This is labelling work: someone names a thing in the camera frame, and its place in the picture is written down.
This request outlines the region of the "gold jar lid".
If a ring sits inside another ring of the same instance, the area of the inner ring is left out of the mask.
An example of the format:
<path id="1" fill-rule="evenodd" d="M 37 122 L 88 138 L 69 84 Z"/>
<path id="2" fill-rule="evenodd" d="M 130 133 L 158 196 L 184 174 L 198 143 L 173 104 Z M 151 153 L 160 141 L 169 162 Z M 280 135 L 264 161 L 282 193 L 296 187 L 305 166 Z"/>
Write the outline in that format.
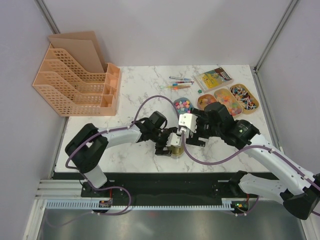
<path id="1" fill-rule="evenodd" d="M 170 150 L 170 155 L 171 156 L 180 156 L 184 153 L 184 148 L 182 146 L 170 146 L 168 147 L 168 150 Z"/>

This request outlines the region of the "clear glass jar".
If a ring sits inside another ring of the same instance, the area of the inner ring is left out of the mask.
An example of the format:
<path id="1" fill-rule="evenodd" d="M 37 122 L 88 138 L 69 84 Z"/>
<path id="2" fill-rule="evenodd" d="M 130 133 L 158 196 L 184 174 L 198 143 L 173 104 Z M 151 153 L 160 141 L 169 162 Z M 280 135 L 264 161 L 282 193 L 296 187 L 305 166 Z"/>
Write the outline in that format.
<path id="1" fill-rule="evenodd" d="M 170 157 L 173 159 L 178 159 L 184 153 L 183 147 L 171 146 L 168 150 L 170 151 Z"/>

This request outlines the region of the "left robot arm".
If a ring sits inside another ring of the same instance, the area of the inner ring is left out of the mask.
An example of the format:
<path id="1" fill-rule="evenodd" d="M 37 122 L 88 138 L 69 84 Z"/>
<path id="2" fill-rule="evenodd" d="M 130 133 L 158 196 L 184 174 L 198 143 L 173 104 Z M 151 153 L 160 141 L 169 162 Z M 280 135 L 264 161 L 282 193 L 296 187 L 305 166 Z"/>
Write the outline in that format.
<path id="1" fill-rule="evenodd" d="M 88 123 L 67 144 L 65 153 L 92 184 L 92 191 L 104 197 L 110 191 L 107 177 L 99 166 L 105 150 L 122 144 L 152 141 L 156 155 L 171 156 L 172 148 L 181 146 L 181 137 L 177 135 L 176 127 L 165 128 L 167 122 L 163 114 L 155 111 L 150 117 L 141 118 L 126 127 L 104 130 Z"/>

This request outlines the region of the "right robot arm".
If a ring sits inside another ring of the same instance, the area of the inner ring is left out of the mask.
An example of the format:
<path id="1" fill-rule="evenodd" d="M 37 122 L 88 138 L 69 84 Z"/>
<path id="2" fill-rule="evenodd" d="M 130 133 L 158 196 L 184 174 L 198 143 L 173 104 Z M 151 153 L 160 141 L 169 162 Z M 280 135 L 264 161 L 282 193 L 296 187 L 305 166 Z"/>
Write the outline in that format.
<path id="1" fill-rule="evenodd" d="M 238 171 L 230 179 L 229 191 L 235 197 L 244 193 L 280 203 L 294 217 L 307 220 L 320 202 L 320 175 L 301 167 L 273 146 L 260 130 L 247 120 L 235 120 L 225 105 L 214 102 L 204 110 L 193 108 L 179 116 L 182 145 L 200 146 L 203 139 L 220 138 L 239 153 L 245 153 L 267 168 L 275 180 Z"/>

